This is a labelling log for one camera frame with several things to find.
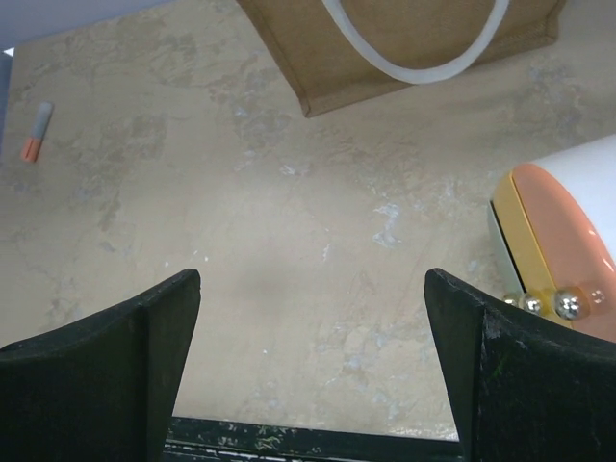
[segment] brown paper bag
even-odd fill
[[[321,0],[238,0],[291,84],[306,116],[408,85],[368,63]],[[511,0],[476,64],[553,43],[565,0]],[[343,0],[348,18],[384,58],[409,68],[444,64],[481,32],[494,0]]]

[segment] silver bead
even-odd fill
[[[520,308],[524,311],[527,311],[533,315],[541,315],[543,311],[543,303],[541,300],[534,295],[524,294],[520,297],[520,301],[518,302]]]
[[[516,294],[507,294],[502,298],[507,305],[519,307],[518,302],[520,300],[520,296]]]
[[[590,299],[594,304],[599,305],[605,301],[605,295],[603,294],[603,291],[597,289],[590,293]]]
[[[576,321],[588,315],[588,306],[580,289],[568,288],[556,291],[552,303],[554,311],[563,320]]]

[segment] metal ball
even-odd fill
[[[520,308],[533,315],[541,315],[543,311],[543,303],[541,303],[541,300],[531,294],[522,295],[518,303]]]
[[[567,321],[576,321],[588,314],[588,306],[579,289],[568,288],[556,291],[553,295],[553,308],[556,314]]]
[[[518,302],[520,300],[520,296],[516,294],[507,294],[502,298],[507,305],[519,307]]]

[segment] paper bag handle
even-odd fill
[[[351,24],[340,0],[322,0],[322,2],[340,31],[366,61],[390,77],[406,82],[407,84],[431,84],[433,82],[440,82],[466,70],[488,47],[497,29],[499,29],[502,19],[507,12],[507,7],[509,6],[509,0],[495,0],[494,8],[481,34],[479,34],[479,37],[477,37],[473,44],[459,57],[446,64],[437,65],[436,67],[428,69],[407,69],[387,61],[364,40],[361,34],[357,32],[357,29]]]

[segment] beige stone surface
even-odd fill
[[[614,17],[572,0],[553,47],[314,119],[232,1],[18,47],[0,344],[196,268],[177,415],[455,437],[424,272],[500,294],[488,197],[519,162],[616,132]]]

